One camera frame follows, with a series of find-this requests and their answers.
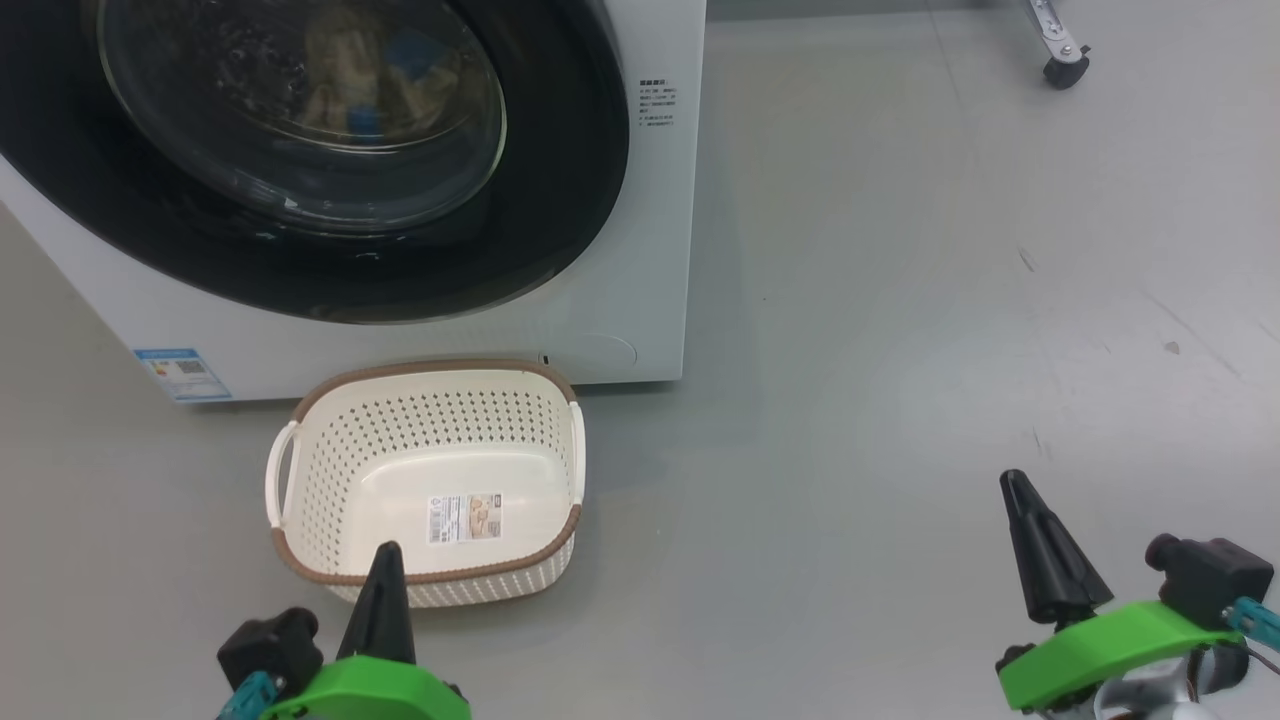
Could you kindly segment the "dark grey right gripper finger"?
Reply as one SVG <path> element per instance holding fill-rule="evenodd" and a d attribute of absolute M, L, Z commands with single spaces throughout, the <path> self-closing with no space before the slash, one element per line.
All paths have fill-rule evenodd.
<path fill-rule="evenodd" d="M 1114 593 L 1057 515 L 1056 519 L 1059 524 L 1053 529 L 1057 532 L 1062 560 L 1071 575 L 1071 603 L 1062 612 L 1094 612 L 1112 601 Z"/>
<path fill-rule="evenodd" d="M 1073 578 L 1062 560 L 1059 521 L 1021 470 L 1000 477 L 1015 561 L 1028 618 L 1034 623 L 1059 623 L 1073 602 Z"/>

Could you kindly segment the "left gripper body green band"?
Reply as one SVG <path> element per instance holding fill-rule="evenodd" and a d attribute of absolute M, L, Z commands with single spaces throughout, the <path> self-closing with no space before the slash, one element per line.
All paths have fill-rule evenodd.
<path fill-rule="evenodd" d="M 454 687 L 412 664 L 356 655 L 323 666 L 260 720 L 472 720 Z"/>

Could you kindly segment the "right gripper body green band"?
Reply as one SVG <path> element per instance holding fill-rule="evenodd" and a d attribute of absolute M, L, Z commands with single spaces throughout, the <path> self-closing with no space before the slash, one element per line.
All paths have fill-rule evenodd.
<path fill-rule="evenodd" d="M 1243 641 L 1160 602 L 1129 603 L 1039 644 L 1010 647 L 997 678 L 1020 714 L 1198 714 L 1207 657 Z"/>

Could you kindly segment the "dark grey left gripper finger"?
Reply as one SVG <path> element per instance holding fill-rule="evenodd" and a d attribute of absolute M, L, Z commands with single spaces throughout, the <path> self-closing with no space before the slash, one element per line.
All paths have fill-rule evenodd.
<path fill-rule="evenodd" d="M 398 543 L 380 546 L 380 653 L 401 664 L 416 664 L 403 552 Z"/>
<path fill-rule="evenodd" d="M 385 598 L 387 551 L 378 547 L 349 615 L 337 657 L 381 657 L 381 606 Z"/>

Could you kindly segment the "washing machine glass door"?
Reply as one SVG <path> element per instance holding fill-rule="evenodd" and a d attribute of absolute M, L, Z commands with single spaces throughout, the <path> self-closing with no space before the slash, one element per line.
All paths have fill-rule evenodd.
<path fill-rule="evenodd" d="M 302 122 L 324 6 L 452 46 L 443 100 Z M 168 278 L 385 325 L 554 278 L 622 188 L 628 99 L 593 0 L 0 0 L 0 208 L 105 297 Z"/>

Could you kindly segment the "plain cream printed garment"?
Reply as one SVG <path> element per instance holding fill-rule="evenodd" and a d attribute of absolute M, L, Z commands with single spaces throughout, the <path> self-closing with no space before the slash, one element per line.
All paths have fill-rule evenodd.
<path fill-rule="evenodd" d="M 383 23 L 365 8 L 333 4 L 310 17 L 303 40 L 308 99 L 302 122 L 325 132 L 360 135 L 349 124 L 353 110 L 378 119 L 387 41 Z"/>

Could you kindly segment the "white front-load washing machine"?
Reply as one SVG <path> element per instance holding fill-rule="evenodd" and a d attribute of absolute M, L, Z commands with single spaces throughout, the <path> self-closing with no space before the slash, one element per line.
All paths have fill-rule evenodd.
<path fill-rule="evenodd" d="M 132 355 L 195 348 L 233 401 L 298 398 L 365 368 L 475 357 L 541 364 L 573 386 L 676 380 L 684 369 L 707 0 L 591 1 L 621 61 L 627 167 L 594 241 L 527 293 L 429 322 L 351 325 L 246 307 L 168 278 L 106 299 L 104 283 L 86 293 L 83 272 L 67 275 L 47 256 Z"/>

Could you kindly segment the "white basket product sticker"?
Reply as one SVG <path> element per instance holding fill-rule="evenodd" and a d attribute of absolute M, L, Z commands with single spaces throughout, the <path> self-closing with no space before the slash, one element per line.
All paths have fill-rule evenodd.
<path fill-rule="evenodd" d="M 504 534 L 502 493 L 438 495 L 428 500 L 428 543 L 498 541 Z"/>

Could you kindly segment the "cream perforated basket brown rim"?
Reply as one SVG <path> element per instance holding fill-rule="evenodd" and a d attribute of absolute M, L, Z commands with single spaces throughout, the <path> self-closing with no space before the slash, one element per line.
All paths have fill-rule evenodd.
<path fill-rule="evenodd" d="M 570 383 L 517 360 L 406 363 L 334 377 L 293 411 L 265 470 L 271 541 L 296 574 L 355 601 L 398 543 L 412 609 L 513 600 L 568 568 L 586 489 Z M 502 493 L 500 539 L 428 543 L 428 500 Z"/>

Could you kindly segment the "blue energy label sticker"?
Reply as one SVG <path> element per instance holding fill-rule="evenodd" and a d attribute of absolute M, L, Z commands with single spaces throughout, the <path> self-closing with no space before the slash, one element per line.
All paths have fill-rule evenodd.
<path fill-rule="evenodd" d="M 134 348 L 133 355 L 175 404 L 234 400 L 195 348 Z"/>

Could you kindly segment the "metal stand leg with caster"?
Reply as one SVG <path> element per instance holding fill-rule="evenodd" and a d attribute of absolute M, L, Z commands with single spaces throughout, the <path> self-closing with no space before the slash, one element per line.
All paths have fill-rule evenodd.
<path fill-rule="evenodd" d="M 1091 67 L 1091 47 L 1076 44 L 1053 0 L 1021 0 L 1021 4 L 1050 55 L 1042 70 L 1046 82 L 1056 90 L 1074 87 Z"/>

